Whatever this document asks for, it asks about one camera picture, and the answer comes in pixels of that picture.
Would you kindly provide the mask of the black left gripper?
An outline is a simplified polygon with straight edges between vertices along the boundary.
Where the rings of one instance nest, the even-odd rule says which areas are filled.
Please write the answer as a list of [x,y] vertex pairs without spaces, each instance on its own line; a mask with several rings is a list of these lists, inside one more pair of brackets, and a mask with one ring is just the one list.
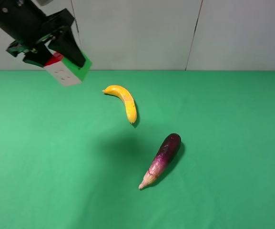
[[16,57],[27,52],[23,61],[43,68],[52,57],[44,45],[69,59],[77,67],[83,67],[85,58],[78,47],[71,25],[74,17],[63,9],[46,15],[31,0],[0,0],[0,28],[15,41],[7,52]]

